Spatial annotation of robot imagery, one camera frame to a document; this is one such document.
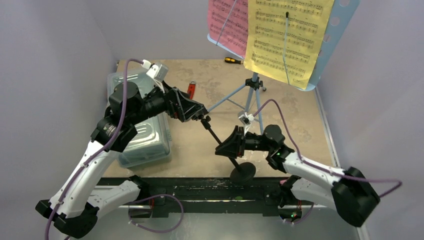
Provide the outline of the pink sheet music page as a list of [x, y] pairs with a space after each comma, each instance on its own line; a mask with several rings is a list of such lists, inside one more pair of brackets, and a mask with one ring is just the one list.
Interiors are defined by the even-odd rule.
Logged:
[[244, 59], [248, 43], [248, 1], [209, 0], [208, 40]]

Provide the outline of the blue perforated music stand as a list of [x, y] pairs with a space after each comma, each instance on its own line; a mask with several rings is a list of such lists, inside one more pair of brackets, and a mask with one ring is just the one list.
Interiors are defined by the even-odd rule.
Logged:
[[264, 88], [260, 76], [313, 90], [348, 26], [357, 0], [211, 0], [208, 40], [253, 75], [243, 110]]

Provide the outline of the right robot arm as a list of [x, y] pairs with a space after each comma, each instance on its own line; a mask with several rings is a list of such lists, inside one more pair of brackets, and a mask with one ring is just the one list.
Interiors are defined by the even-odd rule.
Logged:
[[370, 180], [357, 168], [331, 167], [308, 159], [288, 147], [285, 139], [275, 124], [268, 125], [263, 134], [236, 126], [216, 147], [215, 154], [235, 159], [245, 151], [267, 152], [265, 159], [272, 169], [295, 177], [280, 191], [284, 202], [301, 200], [323, 205], [351, 226], [361, 227], [381, 201]]

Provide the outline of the black microphone stand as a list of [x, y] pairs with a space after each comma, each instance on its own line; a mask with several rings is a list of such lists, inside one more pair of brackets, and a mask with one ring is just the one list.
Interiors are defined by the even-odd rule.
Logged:
[[256, 167], [251, 162], [238, 163], [236, 158], [241, 157], [244, 150], [244, 129], [241, 126], [235, 126], [233, 132], [230, 136], [221, 141], [216, 133], [212, 130], [210, 125], [211, 118], [207, 115], [198, 116], [203, 127], [212, 135], [215, 141], [218, 143], [218, 146], [215, 148], [215, 155], [228, 158], [234, 166], [234, 169], [230, 173], [229, 179], [234, 184], [247, 184], [250, 182], [255, 174]]

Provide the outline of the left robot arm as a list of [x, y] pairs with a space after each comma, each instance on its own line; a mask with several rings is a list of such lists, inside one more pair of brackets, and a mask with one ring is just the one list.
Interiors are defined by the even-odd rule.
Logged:
[[162, 113], [187, 122], [198, 120], [207, 112], [202, 103], [176, 87], [166, 86], [164, 90], [154, 87], [143, 95], [134, 82], [118, 84], [77, 167], [54, 196], [37, 203], [36, 211], [67, 238], [80, 239], [101, 217], [119, 206], [146, 203], [149, 186], [136, 176], [104, 194], [92, 192], [107, 168], [137, 135], [137, 124]]

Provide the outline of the yellow sheet music page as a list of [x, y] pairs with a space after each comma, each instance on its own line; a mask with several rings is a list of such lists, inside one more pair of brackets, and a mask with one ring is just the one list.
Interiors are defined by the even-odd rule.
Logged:
[[305, 90], [334, 3], [333, 0], [249, 0], [244, 67]]

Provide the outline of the red handled adjustable wrench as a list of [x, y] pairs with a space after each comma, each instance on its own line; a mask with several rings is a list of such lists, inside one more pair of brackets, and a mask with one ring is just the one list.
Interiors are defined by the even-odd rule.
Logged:
[[190, 81], [190, 83], [188, 85], [187, 94], [188, 94], [189, 99], [191, 99], [191, 100], [193, 99], [194, 94], [195, 94], [196, 84], [197, 84], [196, 81], [192, 80], [192, 81]]

